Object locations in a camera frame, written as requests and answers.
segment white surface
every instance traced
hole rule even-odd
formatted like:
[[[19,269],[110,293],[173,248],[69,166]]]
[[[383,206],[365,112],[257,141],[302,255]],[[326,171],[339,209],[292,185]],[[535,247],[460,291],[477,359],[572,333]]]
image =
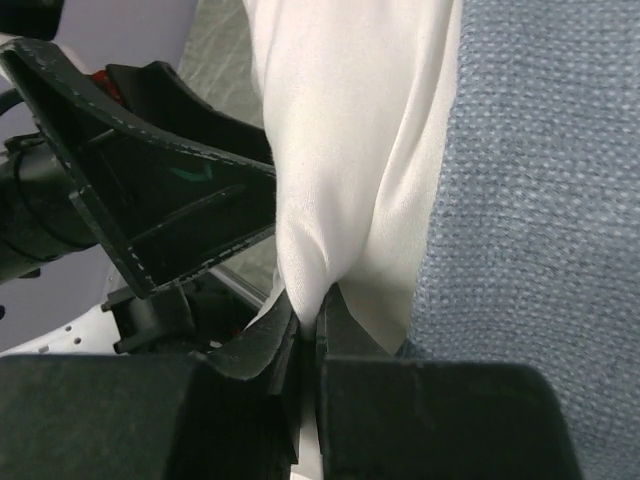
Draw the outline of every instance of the white surface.
[[[272,298],[286,287],[309,334],[339,280],[354,317],[395,350],[455,94],[460,2],[245,5],[277,171]]]
[[[81,317],[41,337],[6,350],[0,356],[18,353],[115,355],[113,345],[118,341],[120,332],[113,314],[103,312],[100,305],[96,305]]]

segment white fabric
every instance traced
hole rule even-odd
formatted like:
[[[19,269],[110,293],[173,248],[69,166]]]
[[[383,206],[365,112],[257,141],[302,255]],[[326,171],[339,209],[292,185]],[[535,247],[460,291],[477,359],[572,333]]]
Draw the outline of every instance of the white fabric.
[[[278,273],[304,329],[329,286],[405,337],[446,121],[458,0],[245,0],[277,172]]]
[[[12,38],[13,37],[10,37],[9,35],[5,35],[4,33],[0,33],[0,45],[2,45],[3,43],[7,43]],[[7,73],[4,71],[4,69],[2,67],[0,67],[0,76],[2,78],[4,78],[7,82],[9,81],[9,78],[7,77]]]

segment black plastic part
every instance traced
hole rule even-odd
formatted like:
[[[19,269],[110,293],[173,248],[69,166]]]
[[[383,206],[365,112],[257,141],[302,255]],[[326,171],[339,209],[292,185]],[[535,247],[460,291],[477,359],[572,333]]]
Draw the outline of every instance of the black plastic part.
[[[195,337],[189,302],[180,287],[144,300],[125,288],[110,294],[103,309],[111,310],[118,324],[122,340],[114,345],[116,353],[145,351],[167,337]]]
[[[124,107],[142,120],[188,140],[273,164],[264,130],[215,111],[186,87],[169,64],[107,65],[106,72]]]
[[[211,274],[187,283],[184,292],[201,342],[231,341],[258,313],[257,308]]]
[[[53,40],[64,0],[0,0],[0,32]]]
[[[316,342],[326,480],[582,478],[560,406],[533,369],[390,357],[335,286]]]
[[[0,165],[0,283],[96,244],[69,200],[73,183],[37,134],[6,142]]]
[[[20,278],[24,280],[29,280],[31,278],[40,278],[41,275],[42,275],[42,270],[40,270],[39,268],[36,268],[35,270],[29,273],[25,273],[24,275],[21,275]]]
[[[264,135],[247,126],[232,142],[227,127],[222,136],[210,130],[206,144],[203,127],[197,142],[181,136],[187,125],[233,125],[196,102],[169,67],[118,78],[144,121],[53,44],[14,40],[0,48],[0,64],[73,179],[74,205],[137,296],[189,281],[273,232],[275,172]],[[179,101],[165,110],[162,99],[138,98],[155,84]],[[232,147],[239,153],[224,150]]]
[[[0,359],[0,478],[289,480],[299,329],[286,296],[208,357]]]
[[[7,113],[16,105],[22,103],[22,97],[15,88],[0,92],[0,116]]]

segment black plastic bracket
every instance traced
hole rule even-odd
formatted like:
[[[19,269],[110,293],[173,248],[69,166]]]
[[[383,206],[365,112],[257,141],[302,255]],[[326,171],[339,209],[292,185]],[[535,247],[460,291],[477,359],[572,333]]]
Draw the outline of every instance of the black plastic bracket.
[[[167,65],[109,66],[125,106],[52,43],[9,42],[0,65],[72,178],[73,204],[137,296],[189,281],[273,233],[264,132],[215,112]]]
[[[144,300],[125,288],[110,294],[102,309],[112,311],[118,324],[118,354],[134,353],[165,338],[195,337],[195,322],[180,287]]]
[[[64,0],[0,0],[0,32],[53,40]]]
[[[299,349],[283,295],[208,356],[2,358],[0,478],[289,480]]]

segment red part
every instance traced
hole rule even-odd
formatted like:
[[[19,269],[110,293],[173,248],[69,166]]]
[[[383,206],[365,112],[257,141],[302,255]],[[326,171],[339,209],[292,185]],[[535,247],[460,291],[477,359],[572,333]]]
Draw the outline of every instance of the red part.
[[[124,105],[122,97],[120,97],[120,92],[118,92],[118,89],[109,78],[109,75],[107,75],[106,70],[100,70],[94,73],[93,75],[91,75],[91,80],[109,97],[118,102],[120,105]]]

